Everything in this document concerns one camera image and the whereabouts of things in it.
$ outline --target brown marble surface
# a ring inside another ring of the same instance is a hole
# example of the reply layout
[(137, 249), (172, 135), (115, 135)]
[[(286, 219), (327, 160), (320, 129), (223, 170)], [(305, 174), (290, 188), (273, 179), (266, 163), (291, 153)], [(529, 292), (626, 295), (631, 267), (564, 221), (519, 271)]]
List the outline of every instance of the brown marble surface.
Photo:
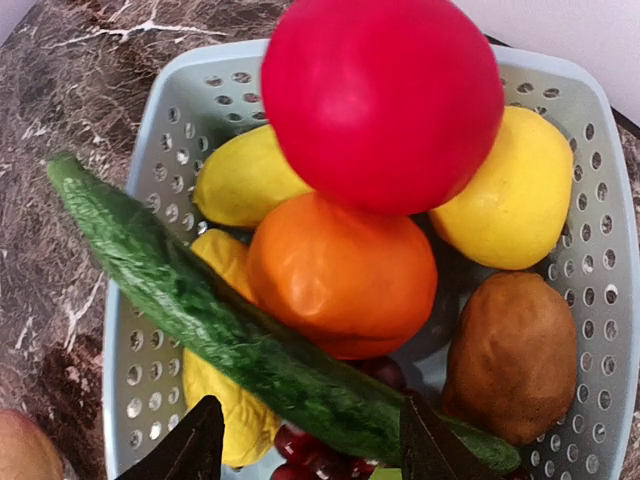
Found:
[[(191, 48), (268, 36), (287, 0), (42, 0), (0, 48), (0, 407), (26, 411), (68, 478), (105, 478), (106, 279), (45, 178), (58, 148), (118, 185), (154, 77)], [(640, 142), (621, 130), (640, 211)], [(623, 478), (640, 478), (640, 414)]]

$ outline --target fruit basket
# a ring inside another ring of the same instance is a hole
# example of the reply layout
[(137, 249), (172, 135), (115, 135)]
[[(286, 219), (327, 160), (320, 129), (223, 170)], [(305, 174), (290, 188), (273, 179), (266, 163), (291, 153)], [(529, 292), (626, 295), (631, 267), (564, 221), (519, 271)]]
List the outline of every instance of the fruit basket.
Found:
[[(127, 191), (185, 242), (207, 229), (191, 202), (204, 160), (229, 138), (266, 122), (259, 95), (266, 46), (267, 41), (257, 40), (187, 52), (153, 86)], [(494, 52), (507, 103), (543, 115), (574, 150), (569, 217), (538, 272), (573, 311), (577, 392), (566, 418), (523, 449), (523, 463), (538, 479), (616, 479), (637, 387), (640, 257), (615, 122), (602, 88), (580, 67), (504, 47)], [(465, 272), (469, 292), (489, 273), (479, 266)], [(461, 295), (452, 305), (449, 297), (441, 285), (432, 320), (394, 355), (411, 386), (434, 399), (444, 384), (455, 319), (466, 301)], [(149, 453), (185, 414), (181, 360), (180, 345), (136, 311), (111, 282), (104, 372), (109, 478)], [(256, 465), (224, 470), (223, 478), (267, 480), (281, 462), (272, 450)]]

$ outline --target red ball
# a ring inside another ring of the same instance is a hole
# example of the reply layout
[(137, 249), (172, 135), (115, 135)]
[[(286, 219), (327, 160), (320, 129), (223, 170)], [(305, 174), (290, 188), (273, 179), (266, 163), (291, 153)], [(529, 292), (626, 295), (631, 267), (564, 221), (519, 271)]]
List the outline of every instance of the red ball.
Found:
[(261, 82), (298, 175), (381, 213), (429, 210), (459, 193), (504, 111), (488, 41), (448, 0), (294, 2)]

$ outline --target yellow lemon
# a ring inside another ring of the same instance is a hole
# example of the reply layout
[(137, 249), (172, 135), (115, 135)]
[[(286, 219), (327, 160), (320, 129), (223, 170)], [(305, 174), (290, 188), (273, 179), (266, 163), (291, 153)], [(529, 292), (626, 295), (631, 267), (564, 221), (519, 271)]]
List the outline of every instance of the yellow lemon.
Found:
[(254, 228), (282, 202), (309, 191), (284, 158), (273, 128), (264, 125), (211, 154), (193, 199), (212, 222)]
[(438, 234), (471, 260), (525, 269), (560, 236), (572, 174), (573, 154), (562, 133), (531, 110), (507, 107), (493, 149), (471, 182), (429, 215)]
[[(209, 230), (192, 245), (232, 287), (252, 300), (246, 279), (247, 247), (220, 230)], [(225, 431), (222, 463), (244, 467), (259, 461), (273, 446), (280, 418), (264, 403), (189, 350), (184, 351), (182, 382), (187, 407), (205, 395), (215, 395), (222, 405)]]

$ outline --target cucumber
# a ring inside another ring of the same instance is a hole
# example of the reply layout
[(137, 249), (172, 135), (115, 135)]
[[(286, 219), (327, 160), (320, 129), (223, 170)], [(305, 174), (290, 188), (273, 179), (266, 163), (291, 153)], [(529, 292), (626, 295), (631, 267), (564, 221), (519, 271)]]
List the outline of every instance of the cucumber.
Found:
[[(104, 270), (159, 328), (336, 450), (401, 464), (402, 395), (247, 302), (140, 202), (72, 154), (57, 155), (48, 173)], [(460, 422), (452, 426), (493, 469), (517, 467), (513, 447)]]

